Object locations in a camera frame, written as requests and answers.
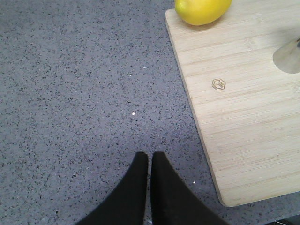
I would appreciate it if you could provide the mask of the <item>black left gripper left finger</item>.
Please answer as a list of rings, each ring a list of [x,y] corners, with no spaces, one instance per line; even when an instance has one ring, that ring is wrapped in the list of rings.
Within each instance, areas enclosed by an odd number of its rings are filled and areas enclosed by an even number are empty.
[[[137,152],[115,189],[79,225],[142,225],[148,182],[148,156]]]

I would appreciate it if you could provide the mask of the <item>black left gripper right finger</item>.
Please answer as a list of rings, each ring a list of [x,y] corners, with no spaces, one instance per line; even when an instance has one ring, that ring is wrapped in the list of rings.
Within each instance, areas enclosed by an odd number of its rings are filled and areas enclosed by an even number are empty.
[[[163,152],[154,152],[150,176],[154,225],[226,225],[185,185]]]

